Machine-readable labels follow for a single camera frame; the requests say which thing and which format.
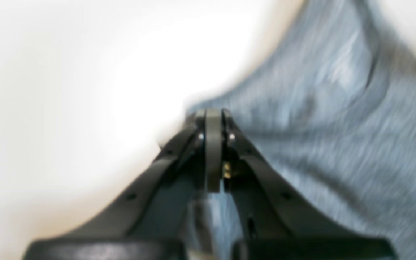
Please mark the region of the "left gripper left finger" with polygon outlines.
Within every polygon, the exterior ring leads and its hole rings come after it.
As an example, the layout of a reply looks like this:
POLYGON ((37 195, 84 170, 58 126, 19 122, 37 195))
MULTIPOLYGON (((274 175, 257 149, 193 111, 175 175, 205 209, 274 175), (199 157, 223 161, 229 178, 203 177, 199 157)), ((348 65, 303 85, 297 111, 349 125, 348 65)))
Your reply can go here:
POLYGON ((215 109, 198 111, 115 201, 66 238, 175 238, 197 191, 215 192, 215 109))

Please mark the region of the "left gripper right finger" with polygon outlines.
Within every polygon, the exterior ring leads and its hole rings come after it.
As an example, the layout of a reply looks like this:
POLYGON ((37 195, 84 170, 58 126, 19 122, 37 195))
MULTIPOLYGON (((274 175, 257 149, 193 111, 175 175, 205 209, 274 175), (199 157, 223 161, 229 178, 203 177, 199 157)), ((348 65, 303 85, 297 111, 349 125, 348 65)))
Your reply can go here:
POLYGON ((213 191, 233 197, 248 239, 348 240, 357 235, 333 222, 266 162, 228 110, 213 110, 213 191))

